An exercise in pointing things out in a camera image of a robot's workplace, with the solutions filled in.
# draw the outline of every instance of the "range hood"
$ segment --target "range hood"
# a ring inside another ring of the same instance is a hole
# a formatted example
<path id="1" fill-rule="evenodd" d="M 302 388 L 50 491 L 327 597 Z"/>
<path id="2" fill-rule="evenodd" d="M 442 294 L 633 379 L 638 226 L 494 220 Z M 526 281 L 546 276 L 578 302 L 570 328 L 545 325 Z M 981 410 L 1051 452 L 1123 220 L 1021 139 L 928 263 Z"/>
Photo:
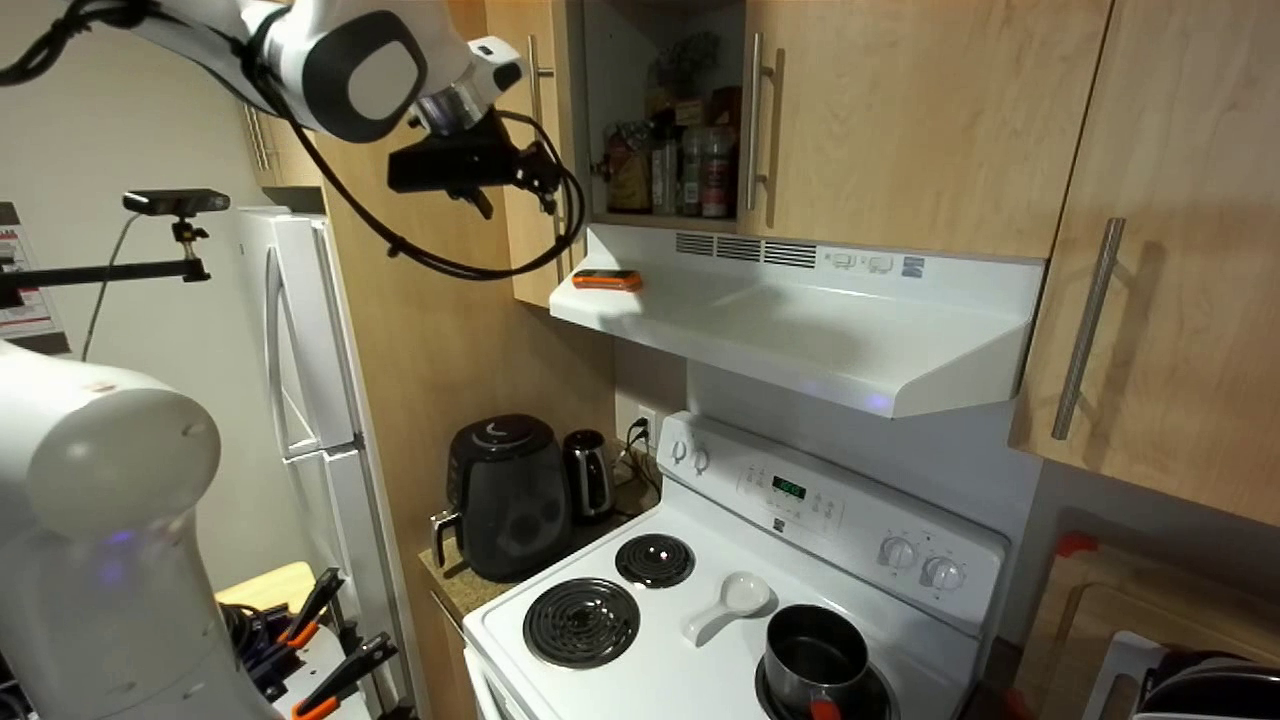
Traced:
<path id="1" fill-rule="evenodd" d="M 659 226 L 588 226 L 578 266 L 638 293 L 550 293 L 550 317 L 873 414 L 1016 391 L 1044 263 L 905 254 Z"/>

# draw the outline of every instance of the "small pot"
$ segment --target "small pot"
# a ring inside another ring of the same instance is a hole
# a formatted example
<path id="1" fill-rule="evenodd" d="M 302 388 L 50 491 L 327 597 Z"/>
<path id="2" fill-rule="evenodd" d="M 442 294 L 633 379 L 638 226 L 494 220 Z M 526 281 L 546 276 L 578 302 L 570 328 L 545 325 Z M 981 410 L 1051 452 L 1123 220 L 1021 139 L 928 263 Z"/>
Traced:
<path id="1" fill-rule="evenodd" d="M 867 640 L 828 606 L 787 602 L 769 620 L 764 680 L 787 717 L 839 717 L 867 685 Z"/>

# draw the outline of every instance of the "white refrigerator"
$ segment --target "white refrigerator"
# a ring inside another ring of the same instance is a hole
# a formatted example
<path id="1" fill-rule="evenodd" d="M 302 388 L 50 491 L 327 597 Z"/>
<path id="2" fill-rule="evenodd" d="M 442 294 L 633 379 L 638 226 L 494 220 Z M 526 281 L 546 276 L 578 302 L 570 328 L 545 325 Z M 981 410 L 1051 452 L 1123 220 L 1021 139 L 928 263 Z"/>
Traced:
<path id="1" fill-rule="evenodd" d="M 414 687 L 412 614 L 360 391 L 348 302 L 322 214 L 234 208 L 226 241 L 248 263 L 248 286 L 276 414 L 280 459 L 309 531 L 312 570 L 340 569 L 343 620 L 360 634 L 386 630 L 401 648 L 365 685 L 366 712 L 422 707 Z"/>

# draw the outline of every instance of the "cabinet door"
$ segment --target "cabinet door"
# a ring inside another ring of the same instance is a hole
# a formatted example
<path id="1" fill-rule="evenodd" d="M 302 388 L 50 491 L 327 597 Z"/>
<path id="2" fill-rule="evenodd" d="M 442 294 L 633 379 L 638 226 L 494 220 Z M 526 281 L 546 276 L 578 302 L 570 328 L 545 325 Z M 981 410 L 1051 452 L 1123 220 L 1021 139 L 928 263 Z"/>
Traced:
<path id="1" fill-rule="evenodd" d="M 266 191 L 319 187 L 319 173 L 312 157 L 297 145 L 282 120 L 270 120 L 257 108 L 238 108 L 238 120 L 245 120 L 248 157 L 258 187 Z"/>
<path id="2" fill-rule="evenodd" d="M 747 226 L 1049 254 L 1103 15 L 1106 0 L 753 0 Z"/>
<path id="3" fill-rule="evenodd" d="M 565 61 L 565 0 L 483 0 L 486 30 L 504 35 L 522 61 L 526 76 L 498 99 L 507 113 L 522 113 L 545 124 L 556 150 L 567 160 L 570 135 L 567 135 L 567 61 Z M 514 145 L 526 145 L 531 130 L 521 124 L 507 124 Z M 546 214 L 531 191 L 504 187 L 504 214 L 507 214 L 507 243 L 510 263 L 539 254 L 561 226 L 561 212 Z M 514 299 L 522 302 L 546 302 L 550 286 L 570 266 L 570 252 L 565 252 L 556 263 L 539 270 L 522 270 L 510 281 Z"/>
<path id="4" fill-rule="evenodd" d="M 1277 29 L 1277 0 L 1118 0 L 1016 419 L 1038 456 L 1262 523 L 1280 523 Z M 1094 263 L 1106 220 L 1114 270 Z"/>

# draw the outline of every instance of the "white robot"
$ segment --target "white robot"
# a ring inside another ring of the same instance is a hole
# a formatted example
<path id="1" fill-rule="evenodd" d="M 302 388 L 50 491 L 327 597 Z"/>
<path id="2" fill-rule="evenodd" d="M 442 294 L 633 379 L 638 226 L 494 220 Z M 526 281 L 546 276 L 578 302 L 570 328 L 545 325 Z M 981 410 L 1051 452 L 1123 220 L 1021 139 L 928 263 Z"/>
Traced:
<path id="1" fill-rule="evenodd" d="M 521 78 L 514 52 L 464 44 L 442 0 L 63 0 L 0 82 L 36 78 L 87 22 L 157 39 L 340 139 L 406 113 L 467 135 Z M 43 720 L 276 717 L 234 662 L 191 537 L 215 459 L 195 400 L 0 340 L 0 648 Z"/>

